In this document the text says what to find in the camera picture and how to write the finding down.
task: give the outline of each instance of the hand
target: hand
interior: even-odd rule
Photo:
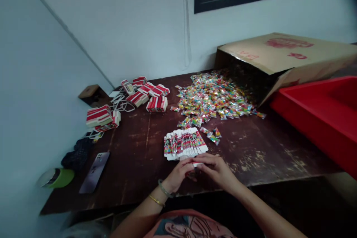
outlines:
[[[230,194],[233,194],[235,192],[239,181],[233,175],[230,168],[224,162],[222,157],[204,153],[197,155],[195,161],[211,165],[212,168],[209,168],[206,165],[200,164],[197,166],[197,168],[205,172],[226,192]]]
[[[185,174],[194,170],[194,166],[191,162],[193,162],[193,158],[188,158],[183,161],[180,161],[177,166],[172,170],[170,175],[162,182],[162,186],[168,193],[177,192],[183,179],[185,178]]]

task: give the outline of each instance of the printed shirt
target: printed shirt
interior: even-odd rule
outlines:
[[[192,209],[162,214],[144,238],[235,238],[226,227]]]

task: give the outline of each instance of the dark wooden table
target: dark wooden table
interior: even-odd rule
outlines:
[[[176,161],[163,155],[164,136],[177,129],[185,116],[170,111],[179,97],[175,85],[191,85],[192,74],[153,80],[170,88],[165,113],[148,113],[143,105],[122,113],[117,129],[107,131],[94,146],[81,172],[62,189],[55,189],[41,214],[110,208],[142,201],[171,172]],[[211,119],[205,128],[218,127],[223,138],[218,146],[202,134],[209,153],[219,154],[236,177],[247,186],[304,179],[342,171],[294,127],[265,105],[259,111],[267,114],[240,119]],[[79,189],[100,152],[110,152],[107,166],[93,194],[79,194]],[[181,195],[217,190],[210,181],[184,180]]]

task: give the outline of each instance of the person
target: person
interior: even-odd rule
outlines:
[[[180,161],[169,176],[111,234],[111,238],[152,237],[235,237],[229,229],[194,210],[160,212],[176,192],[186,174],[194,170],[192,162],[223,190],[238,199],[252,215],[266,237],[306,237],[292,224],[244,186],[224,160],[208,153]]]

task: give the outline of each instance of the green cup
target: green cup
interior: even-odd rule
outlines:
[[[39,187],[45,188],[63,188],[67,186],[74,178],[74,171],[64,168],[51,168],[41,175],[37,181]]]

